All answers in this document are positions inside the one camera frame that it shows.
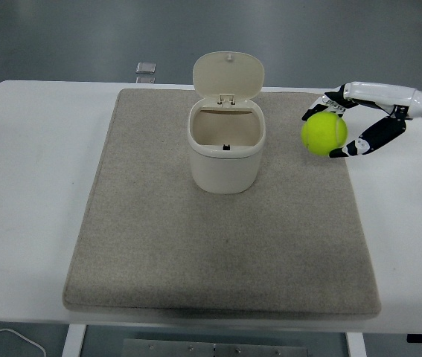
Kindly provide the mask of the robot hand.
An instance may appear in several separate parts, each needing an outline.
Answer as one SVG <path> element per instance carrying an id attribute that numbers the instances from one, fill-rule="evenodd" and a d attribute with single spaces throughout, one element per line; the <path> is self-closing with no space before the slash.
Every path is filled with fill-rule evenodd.
<path id="1" fill-rule="evenodd" d="M 379 109 L 386 116 L 345 143 L 348 129 L 342 119 L 355 106 Z M 382 83 L 351 82 L 325 92 L 302 117 L 301 140 L 316 155 L 343 158 L 367 155 L 406 131 L 406 122 L 422 118 L 422 91 Z"/>

